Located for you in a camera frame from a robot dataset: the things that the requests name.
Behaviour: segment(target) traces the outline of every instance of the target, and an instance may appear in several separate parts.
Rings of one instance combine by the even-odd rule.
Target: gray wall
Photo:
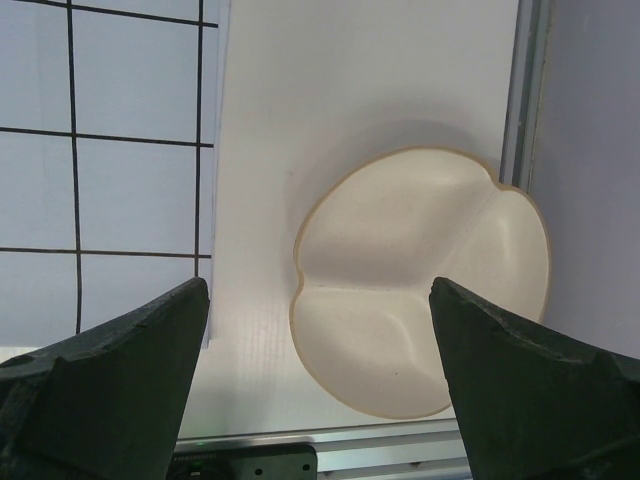
[[[556,2],[532,195],[553,264],[546,323],[640,357],[640,2]]]

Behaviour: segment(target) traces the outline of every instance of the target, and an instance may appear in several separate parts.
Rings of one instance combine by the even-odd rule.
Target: plate
[[[344,404],[391,419],[451,403],[429,310],[435,277],[540,321],[550,271],[531,199],[444,148],[393,152],[340,180],[300,227],[294,262],[290,326],[304,367]]]

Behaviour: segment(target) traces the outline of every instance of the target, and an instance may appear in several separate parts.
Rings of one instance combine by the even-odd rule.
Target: grid paper
[[[0,347],[210,283],[217,10],[1,0]]]

